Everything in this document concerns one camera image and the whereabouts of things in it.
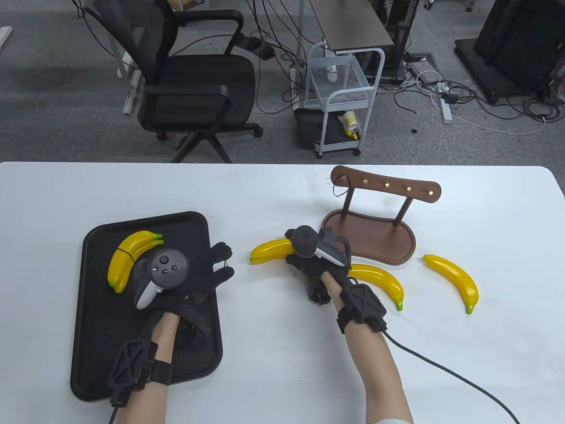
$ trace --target desk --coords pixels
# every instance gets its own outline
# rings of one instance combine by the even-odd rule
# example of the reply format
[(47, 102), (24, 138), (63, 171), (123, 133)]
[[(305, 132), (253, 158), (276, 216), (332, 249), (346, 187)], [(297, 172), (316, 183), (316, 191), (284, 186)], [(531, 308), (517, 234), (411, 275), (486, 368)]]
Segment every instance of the desk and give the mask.
[(367, 0), (310, 0), (330, 50), (361, 50), (394, 43)]
[[(565, 201), (538, 167), (358, 166), (442, 186), (405, 221), (412, 259), (382, 267), (404, 311), (380, 291), (389, 333), (503, 400), (524, 424), (562, 424)], [(0, 164), (0, 410), (13, 424), (104, 423), (106, 401), (69, 388), (81, 246), (94, 227), (197, 210), (212, 243), (233, 248), (218, 289), (224, 357), (210, 376), (171, 386), (167, 424), (364, 423), (364, 391), (332, 305), (309, 302), (283, 261), (248, 264), (256, 245), (341, 207), (330, 165)], [(403, 198), (358, 191), (351, 209), (391, 217)], [(445, 256), (477, 281), (459, 293), (418, 259)], [(366, 262), (355, 258), (355, 262)], [(418, 424), (510, 423), (494, 402), (392, 347)]]

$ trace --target black glove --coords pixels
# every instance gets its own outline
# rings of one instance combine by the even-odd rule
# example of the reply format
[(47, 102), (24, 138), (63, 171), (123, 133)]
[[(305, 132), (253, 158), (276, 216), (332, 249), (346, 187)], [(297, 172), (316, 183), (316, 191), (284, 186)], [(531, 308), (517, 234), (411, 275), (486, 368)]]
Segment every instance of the black glove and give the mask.
[(202, 336), (211, 333), (212, 329), (195, 306), (202, 303), (216, 287), (233, 277), (233, 268), (227, 265), (211, 273), (215, 263), (225, 262), (231, 256), (232, 250), (226, 243), (217, 243), (194, 257), (188, 257), (190, 268), (186, 280), (178, 287), (156, 295), (148, 306), (161, 312), (151, 321), (156, 324), (162, 313), (171, 312), (193, 325)]
[[(294, 229), (290, 229), (285, 233), (285, 237), (290, 239)], [(320, 230), (320, 235), (323, 237), (324, 229)], [(329, 270), (341, 270), (345, 275), (349, 273), (351, 269), (351, 259), (348, 258), (349, 264), (345, 267), (339, 267), (327, 259), (319, 258), (317, 256), (312, 256), (311, 258), (303, 258), (299, 255), (288, 255), (286, 257), (286, 262), (289, 265), (294, 266), (297, 270), (302, 271), (308, 276), (308, 297), (312, 302), (320, 305), (325, 305), (330, 302), (331, 297), (328, 293), (328, 289), (325, 284), (320, 280), (321, 275)]]

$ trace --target brown desk top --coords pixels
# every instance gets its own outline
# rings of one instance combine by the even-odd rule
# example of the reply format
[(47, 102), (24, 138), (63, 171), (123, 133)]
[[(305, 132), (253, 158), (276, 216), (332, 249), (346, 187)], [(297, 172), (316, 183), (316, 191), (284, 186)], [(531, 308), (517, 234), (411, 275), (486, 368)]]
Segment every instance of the brown desk top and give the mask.
[(368, 0), (310, 0), (332, 51), (394, 45)]

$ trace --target office chair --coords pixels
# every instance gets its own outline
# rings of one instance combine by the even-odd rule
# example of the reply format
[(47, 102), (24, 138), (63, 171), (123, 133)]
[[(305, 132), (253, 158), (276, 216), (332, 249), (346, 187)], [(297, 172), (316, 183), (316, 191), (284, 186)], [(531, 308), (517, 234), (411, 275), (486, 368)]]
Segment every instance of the office chair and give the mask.
[[(244, 17), (237, 10), (174, 12), (167, 0), (87, 0), (83, 9), (129, 53), (144, 79), (137, 119), (157, 133), (187, 133), (173, 163), (181, 162), (207, 140), (225, 163), (232, 160), (217, 134), (253, 131), (248, 123), (255, 101), (255, 70), (243, 56), (231, 54), (241, 39)], [(169, 56), (179, 26), (200, 20), (233, 20), (237, 29), (224, 54)]]
[[(426, 1), (426, 3), (424, 3), (424, 9), (430, 10), (430, 9), (432, 8), (432, 6), (433, 6), (433, 4), (434, 4), (435, 1), (436, 1), (436, 0), (428, 0), (428, 1)], [(474, 6), (475, 6), (475, 0), (470, 0), (470, 1), (467, 3), (467, 7), (465, 8), (465, 10), (466, 10), (467, 12), (472, 12)]]

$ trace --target yellow banana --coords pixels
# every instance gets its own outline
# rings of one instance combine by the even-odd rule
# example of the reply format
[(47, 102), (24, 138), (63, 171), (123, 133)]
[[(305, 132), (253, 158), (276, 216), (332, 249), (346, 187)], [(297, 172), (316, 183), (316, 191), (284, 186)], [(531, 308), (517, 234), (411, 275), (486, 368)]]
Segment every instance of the yellow banana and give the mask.
[(150, 231), (138, 231), (120, 243), (110, 261), (107, 276), (108, 284), (116, 293), (125, 290), (135, 261), (148, 250), (165, 243), (162, 237)]
[(135, 252), (131, 252), (133, 261), (136, 262), (140, 258), (140, 256), (143, 255), (145, 252), (154, 248), (155, 246), (159, 246), (164, 243), (165, 242), (163, 240), (157, 239), (157, 240), (149, 240), (148, 243), (144, 243), (140, 245)]
[(479, 303), (479, 289), (469, 274), (439, 256), (424, 255), (424, 261), (432, 270), (443, 275), (457, 287), (467, 306), (467, 313), (471, 314), (475, 305)]
[(123, 250), (116, 250), (108, 267), (108, 284), (110, 287), (116, 287), (124, 274), (124, 270), (128, 262), (133, 264), (131, 256)]
[(376, 266), (353, 264), (351, 271), (349, 271), (349, 277), (380, 287), (396, 304), (396, 309), (402, 310), (404, 288), (392, 274)]
[(127, 261), (123, 267), (123, 272), (118, 280), (118, 283), (114, 286), (114, 291), (117, 294), (122, 293), (125, 290), (125, 286), (128, 285), (129, 274), (132, 272), (134, 262), (131, 260)]
[(256, 265), (276, 259), (286, 259), (288, 255), (295, 253), (289, 239), (271, 240), (253, 249), (250, 261)]
[(162, 234), (155, 234), (151, 231), (137, 231), (130, 236), (126, 237), (124, 241), (120, 243), (118, 249), (128, 252), (130, 255), (139, 250), (139, 248), (153, 240), (162, 239)]
[[(250, 262), (257, 265), (276, 259), (286, 259), (288, 255), (295, 253), (289, 239), (272, 240), (253, 249)], [(349, 276), (380, 287), (393, 300), (396, 308), (402, 310), (404, 289), (393, 275), (371, 265), (352, 265)]]

